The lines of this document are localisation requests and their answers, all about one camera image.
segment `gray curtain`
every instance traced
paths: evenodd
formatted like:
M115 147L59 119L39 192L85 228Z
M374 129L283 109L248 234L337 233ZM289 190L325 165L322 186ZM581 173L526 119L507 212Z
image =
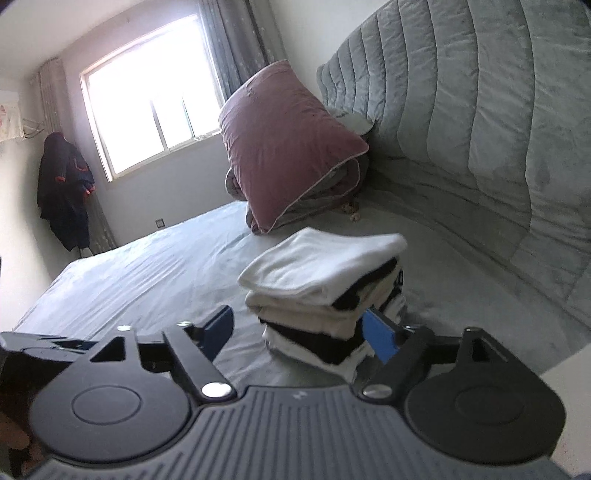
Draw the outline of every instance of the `gray curtain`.
M41 89L41 103L47 133L62 132L68 140L72 141L74 136L72 110L61 60L51 59L44 64L39 70L37 81ZM89 220L90 251L93 255L117 248L118 245L96 194L88 198L86 210Z
M268 0L197 0L227 100L263 67L287 58Z

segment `window frame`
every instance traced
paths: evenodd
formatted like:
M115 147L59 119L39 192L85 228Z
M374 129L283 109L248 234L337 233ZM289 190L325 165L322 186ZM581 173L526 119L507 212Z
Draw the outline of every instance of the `window frame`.
M103 137L100 134L99 126L96 122L96 117L95 117L95 114L92 109L92 102L90 101L90 85L89 85L90 76L94 72L100 70L102 67L105 67L106 65L108 65L112 61L116 60L119 56L126 54L126 53L130 53L134 50L137 50L138 48L141 48L146 43L148 43L152 40L155 40L156 38L161 37L162 35L166 35L170 31L172 31L173 29L178 27L181 23L185 23L185 22L186 23L195 22L198 25L199 19L198 19L197 15L190 15L190 16L184 17L180 20L173 21L161 28L158 28L157 30L155 30L147 35L143 35L140 38L137 38L133 42L130 42L121 48L118 48L117 50L111 52L110 54L103 57L99 61L93 63L90 67L88 67L87 69L84 69L80 73L80 84L82 86L82 96L83 96L84 105L86 108L86 115L87 115L88 120L90 122L90 130L92 131L93 141L95 142L95 146L96 146L98 153L99 153L100 161L103 165L103 169L105 171L107 180L109 182L113 182L114 180L121 178L122 176L124 176L132 171L135 171L135 170L143 167L144 165L147 165L148 163L152 163L155 160L159 160L161 158L167 157L171 153L182 150L183 148L190 147L191 145L195 145L207 138L214 137L215 135L220 133L220 129L216 128L216 129L214 129L210 132L207 132L205 134L195 135L195 132L193 131L193 126L191 124L191 120L189 118L189 113L187 111L187 107L184 103L184 99L182 99L185 119L187 121L187 125L189 126L189 129L191 130L191 138L189 140L186 140L185 142L182 142L182 143L170 148L168 146L168 144L166 143L166 139L164 138L164 133L162 131L162 126L160 125L160 121L158 120L158 115L157 115L156 109L154 107L154 102L152 101L152 99L150 99L150 107L152 110L152 117L154 118L156 130L158 131L158 136L160 138L160 142L162 143L162 146L164 147L164 151L160 152L156 155L152 155L151 157L146 158L140 162L137 162L136 164L126 168L125 170L122 170L119 173L116 173L115 169L113 167L113 164L111 162L111 158L109 157L109 153L108 153L109 150L106 147ZM205 42L204 42L203 47L205 49L205 53L206 53L206 56L208 59L209 71L210 71L210 74L211 74L211 77L212 77L212 80L214 83L216 99L217 99L219 106L222 107L222 105L224 104L223 95L222 95L222 87L220 85L220 81L217 76L216 69L213 65L213 59L211 57L210 52L207 49L207 45L205 44Z

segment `gray tufted headboard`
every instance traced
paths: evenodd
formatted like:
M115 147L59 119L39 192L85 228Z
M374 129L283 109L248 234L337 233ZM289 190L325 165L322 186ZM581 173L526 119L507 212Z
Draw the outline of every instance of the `gray tufted headboard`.
M591 326L591 12L392 0L318 70L389 190Z

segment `dark jacket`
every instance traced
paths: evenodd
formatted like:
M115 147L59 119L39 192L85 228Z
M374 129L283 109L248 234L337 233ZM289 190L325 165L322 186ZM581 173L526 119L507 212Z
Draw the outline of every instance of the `dark jacket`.
M60 132L50 134L39 167L37 204L41 218L66 249L88 248L88 214L85 200L95 189L95 179L78 149Z

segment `window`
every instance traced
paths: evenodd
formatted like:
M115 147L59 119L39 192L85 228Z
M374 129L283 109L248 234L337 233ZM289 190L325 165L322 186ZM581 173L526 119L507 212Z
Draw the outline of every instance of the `window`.
M111 55L82 79L109 180L219 130L219 84L193 17Z

